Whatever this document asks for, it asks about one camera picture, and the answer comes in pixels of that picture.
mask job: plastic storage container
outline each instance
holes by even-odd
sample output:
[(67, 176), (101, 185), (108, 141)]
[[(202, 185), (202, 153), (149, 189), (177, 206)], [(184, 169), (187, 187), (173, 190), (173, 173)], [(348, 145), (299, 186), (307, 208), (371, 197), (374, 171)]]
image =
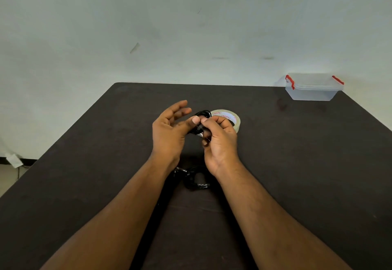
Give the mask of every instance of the plastic storage container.
[(293, 100), (329, 101), (343, 88), (344, 82), (331, 74), (286, 75), (286, 91)]

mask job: forearm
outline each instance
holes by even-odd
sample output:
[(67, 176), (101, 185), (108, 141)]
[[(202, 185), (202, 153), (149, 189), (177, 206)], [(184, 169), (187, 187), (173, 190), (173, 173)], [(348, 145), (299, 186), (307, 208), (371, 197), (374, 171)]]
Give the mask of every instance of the forearm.
[(42, 269), (129, 269), (164, 185), (166, 168), (149, 159)]
[(218, 181), (259, 269), (350, 269), (285, 212), (241, 163), (232, 164)]

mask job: dark brown surface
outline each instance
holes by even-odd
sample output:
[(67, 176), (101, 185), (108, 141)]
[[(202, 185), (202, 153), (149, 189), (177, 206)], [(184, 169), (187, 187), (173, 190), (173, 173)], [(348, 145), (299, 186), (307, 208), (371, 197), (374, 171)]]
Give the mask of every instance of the dark brown surface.
[[(140, 168), (152, 122), (181, 99), (236, 112), (243, 163), (354, 270), (392, 268), (392, 132), (347, 95), (309, 102), (284, 88), (117, 83), (0, 198), (0, 269), (39, 269)], [(189, 135), (180, 166), (202, 160)], [(133, 268), (145, 254), (143, 269), (254, 268), (218, 187), (168, 184), (162, 196)]]

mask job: masking tape roll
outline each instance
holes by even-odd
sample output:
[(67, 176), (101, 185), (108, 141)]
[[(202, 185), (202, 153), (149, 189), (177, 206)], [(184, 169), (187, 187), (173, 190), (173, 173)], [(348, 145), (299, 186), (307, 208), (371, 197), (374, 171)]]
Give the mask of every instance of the masking tape roll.
[(234, 130), (236, 130), (236, 133), (238, 133), (239, 125), (241, 124), (241, 119), (239, 118), (239, 116), (237, 114), (235, 114), (234, 112), (232, 112), (230, 110), (226, 110), (226, 109), (213, 110), (213, 111), (211, 111), (211, 114), (223, 116), (223, 117), (227, 118), (228, 120), (232, 121), (234, 124), (233, 128), (234, 128)]

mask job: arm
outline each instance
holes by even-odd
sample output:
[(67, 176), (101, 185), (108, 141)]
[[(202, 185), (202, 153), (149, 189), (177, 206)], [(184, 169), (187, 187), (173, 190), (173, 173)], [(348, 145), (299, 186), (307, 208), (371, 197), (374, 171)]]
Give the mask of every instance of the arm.
[(237, 155), (237, 134), (227, 119), (202, 118), (202, 124), (212, 133), (210, 143), (203, 140), (207, 168), (222, 186), (259, 269), (350, 269), (245, 169)]
[(46, 262), (42, 270), (128, 270), (153, 212), (164, 181), (179, 162), (185, 135), (199, 122), (180, 101), (166, 109), (153, 124), (153, 152), (120, 193), (77, 231)]

